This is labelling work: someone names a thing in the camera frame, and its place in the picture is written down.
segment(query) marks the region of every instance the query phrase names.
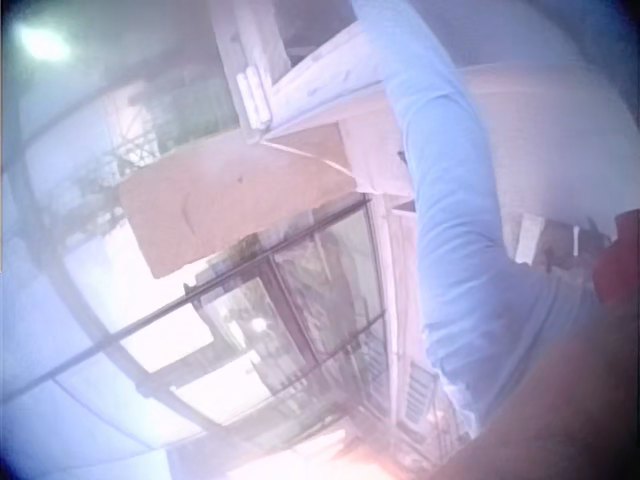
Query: long sleeve shirt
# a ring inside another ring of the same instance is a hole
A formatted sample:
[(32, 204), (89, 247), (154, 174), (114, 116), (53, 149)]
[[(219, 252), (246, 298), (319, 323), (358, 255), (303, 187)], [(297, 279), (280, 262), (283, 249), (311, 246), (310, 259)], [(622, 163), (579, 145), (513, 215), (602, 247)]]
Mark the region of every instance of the long sleeve shirt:
[(491, 150), (438, 39), (405, 0), (353, 0), (402, 130), (418, 218), (426, 355), (479, 433), (544, 350), (587, 321), (595, 295), (512, 261)]

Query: wooden board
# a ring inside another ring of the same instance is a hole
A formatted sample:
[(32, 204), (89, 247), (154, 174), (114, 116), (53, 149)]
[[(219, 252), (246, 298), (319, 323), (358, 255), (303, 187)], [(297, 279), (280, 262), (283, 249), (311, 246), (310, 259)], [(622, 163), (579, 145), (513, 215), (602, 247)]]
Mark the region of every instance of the wooden board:
[(349, 177), (353, 176), (337, 123), (289, 133), (278, 138), (263, 140), (262, 143), (322, 161)]

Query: light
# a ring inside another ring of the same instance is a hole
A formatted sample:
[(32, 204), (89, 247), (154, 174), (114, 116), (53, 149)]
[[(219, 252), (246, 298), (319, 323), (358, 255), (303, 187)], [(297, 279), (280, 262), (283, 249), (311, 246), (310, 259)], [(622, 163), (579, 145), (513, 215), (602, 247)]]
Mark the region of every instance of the light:
[(62, 62), (71, 56), (69, 45), (56, 32), (22, 26), (18, 35), (29, 54), (38, 60)]
[(251, 328), (256, 332), (264, 332), (267, 329), (267, 321), (264, 318), (254, 318), (251, 320)]

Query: metal bar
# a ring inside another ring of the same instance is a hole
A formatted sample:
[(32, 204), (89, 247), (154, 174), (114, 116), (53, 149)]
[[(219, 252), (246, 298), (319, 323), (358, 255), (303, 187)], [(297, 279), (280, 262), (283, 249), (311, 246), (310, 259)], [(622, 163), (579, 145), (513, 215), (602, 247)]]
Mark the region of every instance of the metal bar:
[(283, 292), (284, 299), (287, 303), (289, 310), (292, 312), (293, 319), (295, 320), (298, 329), (302, 332), (302, 337), (304, 338), (304, 341), (305, 341), (304, 347), (306, 347), (309, 350), (309, 352), (311, 353), (311, 356), (313, 357), (314, 364), (317, 365), (319, 363), (318, 352), (316, 351), (316, 348), (313, 345), (313, 342), (309, 339), (309, 335), (306, 333), (306, 329), (304, 327), (302, 319), (300, 318), (300, 312), (298, 311), (298, 309), (293, 303), (293, 300), (291, 299), (291, 292), (289, 291), (289, 287), (287, 287), (286, 282), (282, 278), (282, 273), (280, 272), (280, 270), (278, 270), (278, 266), (276, 265), (276, 261), (274, 260), (273, 255), (269, 255), (269, 266), (273, 271), (273, 275), (277, 282), (277, 285), (280, 287), (280, 289)]
[(310, 235), (313, 235), (313, 232), (315, 232), (317, 230), (325, 229), (325, 228), (327, 228), (327, 227), (339, 222), (340, 220), (343, 220), (344, 218), (349, 217), (350, 215), (352, 215), (355, 212), (357, 212), (360, 209), (362, 209), (368, 202), (369, 202), (368, 199), (360, 200), (360, 201), (354, 203), (353, 205), (347, 207), (346, 209), (344, 209), (344, 210), (342, 210), (340, 212), (337, 212), (337, 213), (335, 213), (333, 215), (330, 215), (326, 219), (318, 222), (317, 224), (314, 224), (314, 225), (312, 225), (312, 226), (310, 226), (310, 227), (298, 232), (296, 235), (292, 235), (290, 238), (285, 239), (284, 241), (280, 242), (278, 245), (276, 245), (275, 247), (272, 247), (271, 249), (267, 249), (266, 251), (262, 252), (258, 256), (256, 256), (253, 259), (249, 260), (248, 262), (245, 262), (242, 265), (234, 267), (234, 268), (230, 269), (229, 271), (219, 275), (218, 277), (213, 278), (210, 281), (203, 283), (202, 285), (195, 286), (192, 290), (189, 291), (189, 293), (186, 293), (182, 297), (179, 297), (179, 298), (173, 300), (172, 302), (169, 302), (168, 304), (160, 307), (159, 309), (157, 309), (156, 311), (150, 313), (149, 315), (146, 315), (145, 317), (142, 317), (140, 320), (135, 321), (131, 325), (128, 325), (128, 326), (124, 327), (123, 329), (121, 329), (121, 330), (109, 335), (108, 337), (105, 337), (104, 339), (97, 341), (95, 344), (93, 344), (89, 348), (83, 350), (82, 352), (80, 352), (77, 355), (71, 357), (70, 359), (62, 362), (57, 367), (52, 368), (48, 372), (46, 372), (46, 373), (34, 378), (33, 380), (27, 382), (25, 385), (23, 385), (22, 387), (18, 388), (17, 390), (9, 393), (8, 395), (5, 395), (3, 397), (3, 399), (2, 399), (2, 404), (4, 405), (4, 404), (10, 402), (11, 400), (19, 397), (20, 395), (23, 395), (23, 394), (33, 390), (34, 388), (38, 387), (39, 385), (43, 384), (44, 382), (47, 382), (47, 381), (53, 379), (54, 377), (57, 377), (58, 375), (61, 375), (62, 373), (64, 373), (67, 370), (69, 370), (70, 368), (73, 368), (73, 367), (79, 365), (80, 363), (89, 360), (90, 358), (92, 358), (95, 355), (99, 354), (100, 352), (102, 352), (106, 348), (110, 347), (111, 345), (119, 343), (122, 340), (124, 340), (125, 338), (130, 337), (134, 333), (142, 330), (143, 328), (148, 327), (149, 325), (155, 323), (156, 321), (158, 321), (162, 317), (164, 317), (164, 316), (166, 316), (166, 315), (178, 310), (179, 308), (182, 308), (182, 307), (190, 304), (194, 299), (196, 299), (196, 298), (204, 295), (205, 293), (208, 293), (211, 290), (214, 290), (215, 288), (219, 287), (221, 284), (223, 284), (227, 280), (231, 279), (236, 274), (240, 273), (243, 269), (251, 268), (252, 266), (255, 266), (255, 265), (259, 264), (260, 262), (264, 261), (265, 259), (267, 259), (269, 257), (269, 255), (271, 255), (273, 253), (277, 253), (277, 252), (279, 252), (279, 251), (281, 251), (281, 250), (283, 250), (283, 249), (285, 249), (287, 247), (290, 247), (291, 245), (295, 245), (296, 243), (300, 242), (301, 240), (305, 239), (306, 237), (309, 237)]

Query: red object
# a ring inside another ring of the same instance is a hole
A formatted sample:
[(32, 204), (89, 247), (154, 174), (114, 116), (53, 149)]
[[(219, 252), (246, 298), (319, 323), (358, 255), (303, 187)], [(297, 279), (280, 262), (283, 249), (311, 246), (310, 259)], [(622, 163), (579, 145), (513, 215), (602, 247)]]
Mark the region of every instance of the red object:
[(616, 217), (618, 239), (607, 248), (593, 271), (602, 303), (624, 299), (640, 287), (640, 209)]

